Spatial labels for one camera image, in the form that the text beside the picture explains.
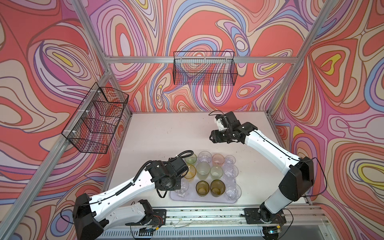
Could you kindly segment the clear cup back row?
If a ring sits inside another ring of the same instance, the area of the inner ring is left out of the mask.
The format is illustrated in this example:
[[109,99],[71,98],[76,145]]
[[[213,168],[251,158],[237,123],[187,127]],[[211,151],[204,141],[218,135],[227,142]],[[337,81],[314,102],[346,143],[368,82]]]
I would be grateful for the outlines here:
[[180,198],[185,198],[188,195],[188,190],[190,188],[190,183],[187,179],[181,179],[180,189],[175,190],[175,193]]

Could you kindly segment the amber yellow cup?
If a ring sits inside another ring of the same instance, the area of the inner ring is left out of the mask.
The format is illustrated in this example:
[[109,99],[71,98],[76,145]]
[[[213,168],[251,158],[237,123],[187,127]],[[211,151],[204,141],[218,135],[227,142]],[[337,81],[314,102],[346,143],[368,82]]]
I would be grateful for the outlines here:
[[195,178],[197,170],[193,165],[190,165],[190,164],[187,164],[187,167],[188,167],[188,171],[184,175],[184,178],[191,182]]

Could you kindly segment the large clear cup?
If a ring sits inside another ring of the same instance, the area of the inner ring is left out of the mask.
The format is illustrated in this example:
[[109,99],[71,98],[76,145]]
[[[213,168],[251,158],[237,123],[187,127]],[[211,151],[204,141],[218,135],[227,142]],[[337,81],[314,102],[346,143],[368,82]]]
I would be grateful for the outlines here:
[[229,201],[237,201],[242,196],[242,189],[237,184],[231,184],[226,187],[225,194]]

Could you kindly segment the brown olive textured cup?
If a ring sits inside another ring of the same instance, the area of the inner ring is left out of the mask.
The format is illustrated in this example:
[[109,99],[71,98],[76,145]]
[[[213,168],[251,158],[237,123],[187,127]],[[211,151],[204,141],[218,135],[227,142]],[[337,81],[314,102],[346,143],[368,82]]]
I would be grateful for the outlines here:
[[219,196],[223,195],[226,191],[226,185],[221,180],[213,180],[211,182],[210,187],[211,187],[211,194],[214,197],[219,197]]

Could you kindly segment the pale yellow textured cup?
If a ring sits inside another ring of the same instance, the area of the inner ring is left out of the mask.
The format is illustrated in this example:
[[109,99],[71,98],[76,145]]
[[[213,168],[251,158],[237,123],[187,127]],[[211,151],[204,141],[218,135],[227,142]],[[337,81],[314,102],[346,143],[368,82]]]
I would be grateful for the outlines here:
[[211,171],[211,166],[207,162],[200,162],[196,166],[197,176],[200,180],[205,180]]

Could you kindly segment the small clear cup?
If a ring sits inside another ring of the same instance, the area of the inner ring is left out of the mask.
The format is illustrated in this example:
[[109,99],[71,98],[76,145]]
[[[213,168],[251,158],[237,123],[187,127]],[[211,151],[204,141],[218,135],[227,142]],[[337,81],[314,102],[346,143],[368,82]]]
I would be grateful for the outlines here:
[[225,164],[226,165],[235,165],[236,164],[236,158],[232,155],[227,155],[225,157]]

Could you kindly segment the pink cup back row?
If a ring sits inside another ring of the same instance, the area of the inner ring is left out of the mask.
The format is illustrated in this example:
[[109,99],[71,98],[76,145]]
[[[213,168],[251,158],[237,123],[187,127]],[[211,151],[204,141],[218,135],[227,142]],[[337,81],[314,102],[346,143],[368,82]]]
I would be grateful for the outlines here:
[[222,154],[214,154],[212,156],[213,167],[221,167],[225,163],[225,157]]

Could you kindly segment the clear cup row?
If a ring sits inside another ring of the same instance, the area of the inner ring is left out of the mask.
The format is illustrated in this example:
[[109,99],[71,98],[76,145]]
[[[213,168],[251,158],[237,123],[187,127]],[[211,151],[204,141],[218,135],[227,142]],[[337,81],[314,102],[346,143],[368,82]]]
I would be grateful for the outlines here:
[[205,163],[211,164],[212,159],[213,159],[213,156],[208,151],[202,151],[198,155],[199,162],[205,162]]
[[181,179],[180,189],[175,190],[175,193],[180,198],[185,198],[188,195],[188,190],[190,188],[190,183],[187,179]]

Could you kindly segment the pale green textured cup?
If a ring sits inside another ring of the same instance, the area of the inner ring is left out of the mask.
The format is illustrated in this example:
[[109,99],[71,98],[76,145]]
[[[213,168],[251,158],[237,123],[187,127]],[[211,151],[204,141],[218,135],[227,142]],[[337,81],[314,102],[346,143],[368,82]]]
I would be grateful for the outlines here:
[[212,166],[210,174],[213,180],[219,180],[223,176],[224,171],[221,166]]

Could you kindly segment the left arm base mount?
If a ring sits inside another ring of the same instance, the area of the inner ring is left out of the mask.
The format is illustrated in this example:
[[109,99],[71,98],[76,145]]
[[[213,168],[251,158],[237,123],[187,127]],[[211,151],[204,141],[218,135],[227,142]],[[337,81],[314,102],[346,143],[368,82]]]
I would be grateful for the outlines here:
[[137,223],[125,223],[126,226],[152,226],[153,228],[161,227],[166,223],[167,210],[155,209],[152,215],[145,215],[145,217]]

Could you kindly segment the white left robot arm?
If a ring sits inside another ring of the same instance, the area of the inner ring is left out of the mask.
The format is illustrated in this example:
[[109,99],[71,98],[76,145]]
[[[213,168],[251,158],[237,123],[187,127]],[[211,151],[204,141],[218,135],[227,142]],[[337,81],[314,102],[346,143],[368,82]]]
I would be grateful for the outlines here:
[[161,226],[163,220],[147,200],[126,207],[139,195],[156,190],[179,190],[181,180],[189,168],[180,157],[168,161],[147,161],[136,175],[126,182],[98,195],[77,197],[73,210],[73,224],[79,240],[95,240],[110,228],[125,224]]

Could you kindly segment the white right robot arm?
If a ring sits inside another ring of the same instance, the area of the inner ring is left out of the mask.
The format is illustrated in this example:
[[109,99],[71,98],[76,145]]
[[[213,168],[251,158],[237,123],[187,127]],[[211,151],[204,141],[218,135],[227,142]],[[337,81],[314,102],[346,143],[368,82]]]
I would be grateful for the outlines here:
[[280,210],[299,200],[314,185],[312,159],[301,158],[285,150],[252,123],[242,124],[234,112],[216,114],[215,123],[218,129],[211,132],[209,139],[212,143],[242,143],[262,154],[284,175],[278,189],[259,208],[263,221],[269,222]]

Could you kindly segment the clear cup front row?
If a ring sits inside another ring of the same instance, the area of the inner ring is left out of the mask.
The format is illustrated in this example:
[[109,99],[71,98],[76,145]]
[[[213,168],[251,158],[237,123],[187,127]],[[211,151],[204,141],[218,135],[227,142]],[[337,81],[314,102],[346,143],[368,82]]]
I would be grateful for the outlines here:
[[199,162],[205,162],[205,163],[211,164],[212,159],[213,159],[213,156],[208,151],[202,151],[198,155]]

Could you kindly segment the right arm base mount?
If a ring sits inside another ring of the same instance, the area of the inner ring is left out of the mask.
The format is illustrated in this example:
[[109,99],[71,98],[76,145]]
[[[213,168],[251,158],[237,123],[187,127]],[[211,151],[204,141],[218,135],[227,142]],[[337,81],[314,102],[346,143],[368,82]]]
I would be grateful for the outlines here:
[[264,208],[245,208],[241,216],[246,219],[247,224],[284,225],[287,223],[283,210],[272,214]]

